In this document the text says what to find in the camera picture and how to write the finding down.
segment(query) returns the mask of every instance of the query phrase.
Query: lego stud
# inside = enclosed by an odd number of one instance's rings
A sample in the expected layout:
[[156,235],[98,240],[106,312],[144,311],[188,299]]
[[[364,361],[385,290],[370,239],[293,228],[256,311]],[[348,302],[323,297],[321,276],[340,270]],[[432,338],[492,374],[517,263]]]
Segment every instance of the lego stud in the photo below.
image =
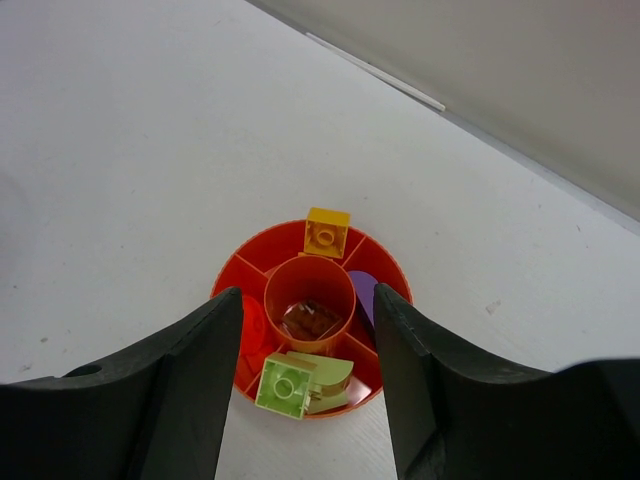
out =
[[[285,375],[294,376],[293,372],[287,372],[285,373]],[[293,396],[293,392],[295,391],[293,381],[287,378],[287,376],[283,375],[278,380],[276,380],[276,383],[273,385],[273,391],[276,394],[276,397],[278,397],[280,400],[288,400]]]
[[335,236],[333,232],[327,229],[320,230],[318,232],[318,236],[316,237],[316,240],[318,241],[318,243],[323,247],[328,247],[329,245],[331,245],[334,239],[335,239]]

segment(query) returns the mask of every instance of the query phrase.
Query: light green lego brick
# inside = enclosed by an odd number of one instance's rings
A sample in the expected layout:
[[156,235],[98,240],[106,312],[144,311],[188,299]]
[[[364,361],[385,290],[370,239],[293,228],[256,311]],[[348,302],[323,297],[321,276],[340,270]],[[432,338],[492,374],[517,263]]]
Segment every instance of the light green lego brick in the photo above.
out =
[[308,402],[315,365],[274,353],[267,357],[255,404],[266,410],[301,419]]

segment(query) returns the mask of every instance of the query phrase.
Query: central cylindrical compartment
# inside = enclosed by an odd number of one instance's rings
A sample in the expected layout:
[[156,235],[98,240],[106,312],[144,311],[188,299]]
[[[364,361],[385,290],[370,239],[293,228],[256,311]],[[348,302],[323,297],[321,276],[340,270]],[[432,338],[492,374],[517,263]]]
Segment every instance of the central cylindrical compartment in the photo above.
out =
[[[306,308],[315,313],[305,302],[315,309],[330,311],[339,317],[340,323],[315,340],[287,334],[284,317],[292,309]],[[333,260],[302,255],[287,260],[273,272],[265,289],[264,306],[269,324],[281,342],[298,352],[331,355],[351,325],[356,293],[347,272]],[[307,327],[316,331],[315,326]]]

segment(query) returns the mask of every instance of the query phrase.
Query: purple piece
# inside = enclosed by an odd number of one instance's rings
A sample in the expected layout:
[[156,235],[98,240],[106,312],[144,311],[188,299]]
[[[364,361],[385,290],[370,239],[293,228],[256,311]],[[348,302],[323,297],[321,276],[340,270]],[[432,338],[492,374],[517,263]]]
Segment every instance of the purple piece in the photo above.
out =
[[367,329],[371,340],[375,342],[374,323],[373,323],[373,287],[378,281],[367,272],[360,270],[352,270],[349,273],[353,286],[356,289],[356,297],[358,297],[358,310],[360,316],[363,317],[364,327]]

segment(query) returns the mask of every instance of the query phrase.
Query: red circular container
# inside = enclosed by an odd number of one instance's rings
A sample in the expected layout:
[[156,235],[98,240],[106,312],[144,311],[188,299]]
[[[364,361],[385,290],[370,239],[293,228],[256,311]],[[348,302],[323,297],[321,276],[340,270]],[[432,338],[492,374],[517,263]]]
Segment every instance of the red circular container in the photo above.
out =
[[[255,307],[257,302],[262,307],[262,312],[258,314],[255,311],[245,313],[243,349],[238,357],[234,378],[236,389],[251,401],[255,401],[256,398],[264,359],[273,352],[286,353],[294,349],[291,341],[293,339],[283,338],[278,334],[276,326],[269,323],[268,312],[264,308],[265,292],[269,288],[270,279],[274,275],[277,276],[278,267],[287,268],[285,262],[291,261],[295,266],[307,261],[301,260],[298,263],[293,259],[319,259],[309,261],[321,262],[316,267],[326,266],[323,262],[335,263],[336,266],[341,267],[339,270],[345,273],[351,270],[364,271],[375,277],[378,282],[388,284],[407,301],[412,302],[411,291],[402,270],[389,252],[373,238],[356,228],[349,227],[343,258],[330,260],[322,257],[299,256],[304,249],[304,234],[305,220],[282,223],[260,232],[240,246],[229,258],[211,291],[213,297],[225,288],[237,286],[242,289],[243,297],[248,297],[243,298],[243,304]],[[256,324],[260,321],[267,324]],[[327,340],[334,342],[334,346],[330,348],[330,356],[354,362],[352,378],[357,381],[352,380],[351,383],[358,393],[349,405],[328,412],[307,415],[305,418],[325,418],[349,412],[364,405],[382,391],[378,354],[357,311],[344,329]],[[296,345],[295,350],[305,351],[305,345]]]

